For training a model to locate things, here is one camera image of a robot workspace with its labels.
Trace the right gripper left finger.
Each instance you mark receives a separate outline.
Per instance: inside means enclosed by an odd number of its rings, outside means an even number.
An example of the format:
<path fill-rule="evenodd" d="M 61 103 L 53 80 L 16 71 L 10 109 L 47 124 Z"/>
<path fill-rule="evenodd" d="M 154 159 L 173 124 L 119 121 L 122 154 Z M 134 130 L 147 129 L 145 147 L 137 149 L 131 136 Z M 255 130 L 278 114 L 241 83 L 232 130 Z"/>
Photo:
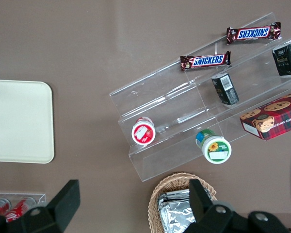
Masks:
<path fill-rule="evenodd" d="M 0 233 L 63 233 L 80 203 L 79 180 L 69 180 L 45 207 L 32 208 L 9 223 L 0 216 Z"/>

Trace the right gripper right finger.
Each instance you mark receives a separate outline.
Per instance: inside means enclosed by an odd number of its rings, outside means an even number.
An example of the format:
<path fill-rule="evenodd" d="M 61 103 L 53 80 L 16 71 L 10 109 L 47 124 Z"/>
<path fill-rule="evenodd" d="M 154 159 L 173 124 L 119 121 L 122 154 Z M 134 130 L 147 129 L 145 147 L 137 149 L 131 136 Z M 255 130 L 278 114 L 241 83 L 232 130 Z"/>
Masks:
<path fill-rule="evenodd" d="M 195 223 L 186 233 L 287 233 L 289 231 L 274 215 L 253 211 L 247 218 L 224 204 L 214 204 L 199 180 L 190 180 L 190 207 Z"/>

